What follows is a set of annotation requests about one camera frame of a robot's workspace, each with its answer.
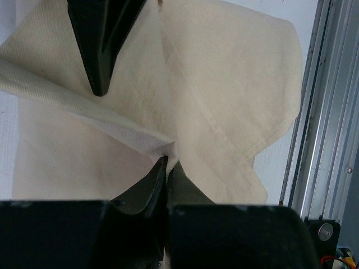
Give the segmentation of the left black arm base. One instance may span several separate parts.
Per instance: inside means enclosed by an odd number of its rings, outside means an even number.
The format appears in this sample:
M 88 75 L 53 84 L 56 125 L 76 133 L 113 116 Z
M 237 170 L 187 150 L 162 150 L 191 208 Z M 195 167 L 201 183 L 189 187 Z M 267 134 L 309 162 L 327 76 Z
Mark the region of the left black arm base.
M 304 223 L 311 235 L 319 261 L 334 257 L 340 235 L 340 224 L 335 220 L 309 219 L 308 217 L 304 219 Z

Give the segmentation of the beige cloth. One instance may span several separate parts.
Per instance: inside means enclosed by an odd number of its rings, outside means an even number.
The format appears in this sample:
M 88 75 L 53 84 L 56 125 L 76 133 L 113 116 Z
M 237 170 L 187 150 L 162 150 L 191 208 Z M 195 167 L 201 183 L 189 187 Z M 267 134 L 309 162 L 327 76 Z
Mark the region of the beige cloth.
M 1 45 L 18 97 L 16 200 L 111 199 L 161 156 L 216 203 L 263 204 L 250 160 L 298 115 L 293 24 L 223 1 L 148 1 L 93 95 L 66 1 L 25 1 Z

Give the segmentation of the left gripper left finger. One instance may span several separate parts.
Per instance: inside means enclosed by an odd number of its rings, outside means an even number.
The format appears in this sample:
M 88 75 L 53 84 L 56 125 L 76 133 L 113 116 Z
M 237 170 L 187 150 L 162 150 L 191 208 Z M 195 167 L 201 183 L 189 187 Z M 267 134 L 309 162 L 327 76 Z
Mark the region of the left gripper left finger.
M 163 260 L 168 158 L 160 157 L 146 176 L 113 199 L 121 213 L 120 242 L 131 254 Z

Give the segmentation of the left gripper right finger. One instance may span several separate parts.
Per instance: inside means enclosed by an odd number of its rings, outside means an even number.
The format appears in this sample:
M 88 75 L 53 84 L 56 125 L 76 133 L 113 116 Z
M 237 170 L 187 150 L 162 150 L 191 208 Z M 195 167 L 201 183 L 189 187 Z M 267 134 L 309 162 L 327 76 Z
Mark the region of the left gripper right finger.
M 177 163 L 167 181 L 167 256 L 171 268 L 213 268 L 211 210 L 215 204 Z

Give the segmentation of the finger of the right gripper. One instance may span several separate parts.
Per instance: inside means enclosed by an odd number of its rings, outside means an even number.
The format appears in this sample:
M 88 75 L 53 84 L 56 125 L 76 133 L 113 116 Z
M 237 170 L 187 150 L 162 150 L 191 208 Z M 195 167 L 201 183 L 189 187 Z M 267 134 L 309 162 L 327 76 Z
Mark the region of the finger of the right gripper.
M 67 12 L 95 96 L 109 90 L 117 55 L 145 1 L 73 0 Z

